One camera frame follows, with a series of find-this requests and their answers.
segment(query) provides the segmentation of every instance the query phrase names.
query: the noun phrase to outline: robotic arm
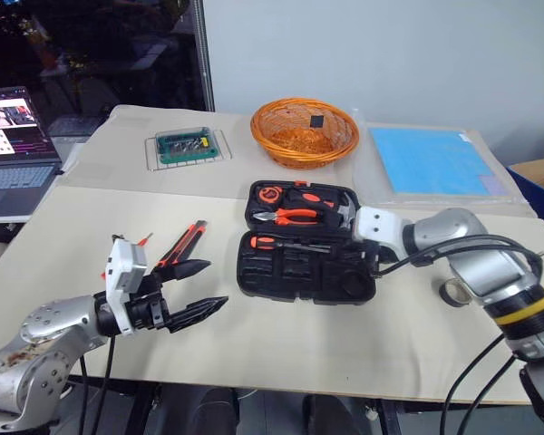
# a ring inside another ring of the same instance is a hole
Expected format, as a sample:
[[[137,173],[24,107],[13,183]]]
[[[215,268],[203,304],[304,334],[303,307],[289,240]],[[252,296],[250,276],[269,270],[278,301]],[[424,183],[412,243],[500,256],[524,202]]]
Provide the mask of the robotic arm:
[[[479,240],[461,240],[487,233],[475,215],[463,208],[448,208],[412,223],[386,210],[362,207],[354,228],[356,240],[377,241],[399,260],[413,255],[414,266],[431,263],[416,253],[456,239],[451,246],[444,244],[435,249],[434,254],[462,251],[447,256],[452,272],[502,330],[512,353],[526,362],[520,380],[534,411],[544,421],[544,288],[537,272],[511,251],[473,250],[481,243]]]
[[[203,299],[170,314],[161,294],[163,282],[195,275],[207,266],[208,261],[188,260],[143,276],[143,247],[115,238],[105,292],[40,306],[0,350],[0,432],[47,424],[76,361],[108,337],[142,328],[174,333],[218,311],[227,297]]]

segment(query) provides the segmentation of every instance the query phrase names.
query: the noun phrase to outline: white wall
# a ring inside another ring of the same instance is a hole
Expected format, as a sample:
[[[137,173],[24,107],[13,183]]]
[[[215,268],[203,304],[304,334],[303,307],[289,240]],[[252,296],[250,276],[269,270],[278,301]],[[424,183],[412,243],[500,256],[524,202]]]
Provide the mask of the white wall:
[[[544,157],[544,0],[204,0],[218,111],[309,96]]]

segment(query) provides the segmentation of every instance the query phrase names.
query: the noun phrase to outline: tool case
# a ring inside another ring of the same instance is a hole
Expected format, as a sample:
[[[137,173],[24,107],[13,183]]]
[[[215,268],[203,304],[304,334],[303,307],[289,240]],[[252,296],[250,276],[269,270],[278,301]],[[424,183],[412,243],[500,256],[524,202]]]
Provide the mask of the tool case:
[[[375,293],[379,245],[352,239],[360,204],[349,188],[304,181],[250,187],[237,278],[247,295],[360,305]]]

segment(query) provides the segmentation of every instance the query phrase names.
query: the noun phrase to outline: pliers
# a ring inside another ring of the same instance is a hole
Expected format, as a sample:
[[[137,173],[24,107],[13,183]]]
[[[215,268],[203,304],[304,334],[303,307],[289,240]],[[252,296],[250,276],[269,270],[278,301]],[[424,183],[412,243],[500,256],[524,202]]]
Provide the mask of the pliers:
[[[294,208],[291,210],[279,208],[276,211],[262,211],[255,213],[258,220],[274,220],[277,225],[315,225],[318,220],[294,220],[291,218],[318,218],[319,214],[309,208]]]

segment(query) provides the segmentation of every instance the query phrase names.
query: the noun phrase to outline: cable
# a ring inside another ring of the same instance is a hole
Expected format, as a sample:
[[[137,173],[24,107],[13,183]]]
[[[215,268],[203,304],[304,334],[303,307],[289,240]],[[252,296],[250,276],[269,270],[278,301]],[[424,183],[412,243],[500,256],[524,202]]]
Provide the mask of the cable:
[[[439,433],[440,435],[445,435],[445,421],[447,420],[447,411],[450,409],[450,403],[452,402],[452,397],[455,391],[457,390],[457,387],[460,386],[461,381],[465,379],[465,377],[473,370],[473,368],[483,359],[485,356],[490,353],[490,351],[496,347],[498,344],[501,343],[501,341],[504,339],[503,333],[500,334],[493,342],[488,344],[486,348],[481,351],[478,356],[476,356],[472,362],[465,368],[463,372],[461,372],[460,376],[455,380],[452,387],[450,388],[450,391],[447,393],[447,397],[445,398],[445,403],[443,404],[443,411],[442,411],[442,418],[439,423]]]
[[[83,405],[81,406],[81,419],[79,420],[79,435],[83,435],[84,421],[87,416],[87,401],[89,399],[89,378],[87,377],[87,365],[84,362],[84,356],[79,358],[81,363],[81,377],[83,379]]]
[[[251,392],[244,394],[243,396],[239,396],[238,400],[241,401],[242,399],[246,399],[247,397],[250,397],[252,394],[256,394],[257,390],[252,390]]]
[[[498,370],[498,372],[493,375],[490,381],[486,383],[486,386],[483,387],[483,389],[480,391],[480,394],[478,394],[478,397],[475,398],[475,401],[473,401],[473,403],[470,405],[470,408],[468,408],[467,412],[463,416],[463,419],[461,420],[460,428],[457,430],[457,435],[463,435],[465,433],[465,430],[468,427],[468,423],[470,422],[471,414],[480,405],[480,402],[483,400],[483,398],[491,389],[491,387],[493,387],[493,385],[511,367],[511,365],[514,364],[515,361],[516,361],[516,357],[511,356],[508,359],[508,361],[506,361],[506,363]]]
[[[493,235],[493,234],[478,234],[478,235],[473,235],[473,236],[452,238],[450,240],[445,240],[445,241],[443,241],[441,243],[437,243],[435,245],[428,246],[425,249],[423,249],[423,250],[421,250],[419,252],[416,252],[414,254],[409,255],[409,256],[407,256],[406,258],[404,258],[401,261],[398,261],[394,265],[389,266],[389,267],[387,267],[386,269],[384,269],[382,271],[379,271],[378,275],[379,276],[384,276],[384,275],[390,274],[391,272],[397,270],[399,267],[408,265],[408,264],[410,264],[410,263],[412,263],[412,262],[414,262],[416,260],[423,259],[428,254],[431,254],[432,252],[436,251],[437,249],[441,249],[442,247],[450,247],[451,245],[456,245],[458,243],[471,242],[471,241],[475,241],[475,240],[495,240],[495,241],[502,242],[502,243],[506,244],[506,245],[495,245],[495,246],[494,245],[483,245],[485,247],[491,247],[491,248],[486,248],[486,250],[487,249],[515,250],[514,247],[516,247],[517,248],[516,250],[518,252],[521,252],[522,254],[524,254],[524,256],[527,258],[527,260],[529,261],[530,266],[532,266],[533,264],[536,264],[535,267],[539,271],[539,274],[537,274],[537,275],[541,275],[542,258],[538,254],[526,249],[524,246],[522,246],[521,244],[519,244],[515,240],[512,240],[511,238],[507,238],[507,237],[504,237],[504,236],[496,236],[496,235]],[[466,252],[466,250],[471,250],[471,251],[479,250],[479,249],[474,249],[475,247],[476,246],[463,246],[462,249],[464,249],[464,251],[462,251],[462,252]]]
[[[101,398],[99,399],[99,405],[97,407],[97,413],[95,414],[94,423],[92,424],[91,435],[97,433],[99,429],[99,420],[101,419],[102,406],[105,402],[105,395],[107,394],[107,388],[109,378],[111,377],[112,356],[115,351],[115,337],[111,337],[109,341],[109,354],[107,355],[107,369],[105,370],[105,377],[102,379]]]

